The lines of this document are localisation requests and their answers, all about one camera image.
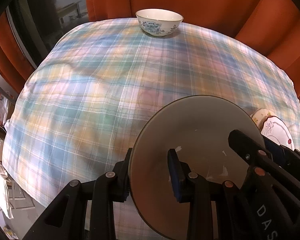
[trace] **orange curtain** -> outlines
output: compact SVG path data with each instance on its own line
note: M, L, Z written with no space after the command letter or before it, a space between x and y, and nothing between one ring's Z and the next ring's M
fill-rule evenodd
M184 22L235 38L268 57L294 82L300 100L300 12L291 0L87 0L90 21L162 8Z
M32 72L34 68L20 50L4 12L0 16L0 75L20 93Z

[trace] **blue floral pattern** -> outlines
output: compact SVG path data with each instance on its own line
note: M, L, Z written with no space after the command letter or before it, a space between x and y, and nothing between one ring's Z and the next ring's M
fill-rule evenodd
M153 34L160 34L160 33L164 33L164 30L161 30L161 23L156 23L156 22L142 22L141 27L149 32L149 33L153 33Z
M167 32L167 34L173 33L176 28L177 28L177 26L174 25L173 28L171 28L171 30Z

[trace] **decorative plate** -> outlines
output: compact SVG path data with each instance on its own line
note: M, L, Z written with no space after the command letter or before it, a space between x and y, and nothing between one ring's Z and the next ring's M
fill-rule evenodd
M292 136L285 123L276 116L268 116L261 128L261 134L278 145L294 150Z
M256 126L261 129L264 120L271 115L274 115L271 110L258 109L254 114L251 115L251 118L255 122Z
M248 164L229 147L228 136L234 129L264 146L246 112L213 96L174 101L144 126L132 150L129 177L135 206L152 229L170 239L183 240L187 235L189 203L180 204L173 196L167 165L170 148L207 180L231 180L242 186Z

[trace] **window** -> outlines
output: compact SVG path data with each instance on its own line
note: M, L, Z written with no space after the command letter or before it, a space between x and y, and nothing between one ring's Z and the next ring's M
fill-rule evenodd
M35 68L64 34L89 21L86 0L14 0L7 14L21 50Z

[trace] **white ceramic bowl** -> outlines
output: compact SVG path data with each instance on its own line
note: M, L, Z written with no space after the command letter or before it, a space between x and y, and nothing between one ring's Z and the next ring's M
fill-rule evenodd
M136 16L140 27L153 36L173 33L183 20L182 15L163 9L143 9Z

